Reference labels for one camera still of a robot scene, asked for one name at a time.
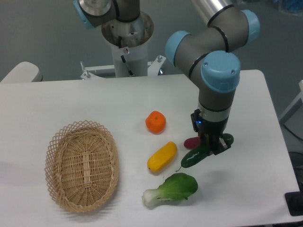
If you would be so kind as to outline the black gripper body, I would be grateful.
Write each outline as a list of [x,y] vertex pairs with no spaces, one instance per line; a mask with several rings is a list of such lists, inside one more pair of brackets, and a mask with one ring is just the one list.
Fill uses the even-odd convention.
[[226,117],[220,121],[207,120],[206,117],[202,116],[202,112],[199,109],[196,109],[191,114],[194,131],[198,133],[198,136],[202,140],[208,136],[208,144],[210,146],[218,146],[219,138],[223,136],[228,118]]

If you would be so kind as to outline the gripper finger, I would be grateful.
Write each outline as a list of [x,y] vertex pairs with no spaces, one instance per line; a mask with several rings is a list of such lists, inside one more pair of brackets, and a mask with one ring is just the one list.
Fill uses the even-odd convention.
[[231,140],[219,138],[219,140],[213,145],[212,152],[214,155],[218,155],[231,147]]
[[210,137],[208,134],[202,134],[200,137],[201,143],[200,145],[202,146],[202,150],[206,155],[210,155]]

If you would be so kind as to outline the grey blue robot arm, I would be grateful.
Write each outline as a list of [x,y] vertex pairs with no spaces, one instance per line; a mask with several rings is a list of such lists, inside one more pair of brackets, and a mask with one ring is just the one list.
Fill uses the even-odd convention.
[[[101,27],[112,47],[117,77],[147,75],[145,45],[154,26],[139,1],[76,0],[73,4],[86,27]],[[166,42],[165,56],[198,87],[193,128],[209,146],[207,155],[217,155],[230,148],[223,131],[240,80],[241,64],[232,52],[258,37],[260,23],[253,12],[240,11],[229,0],[195,0],[193,5],[206,30],[197,35],[175,32]]]

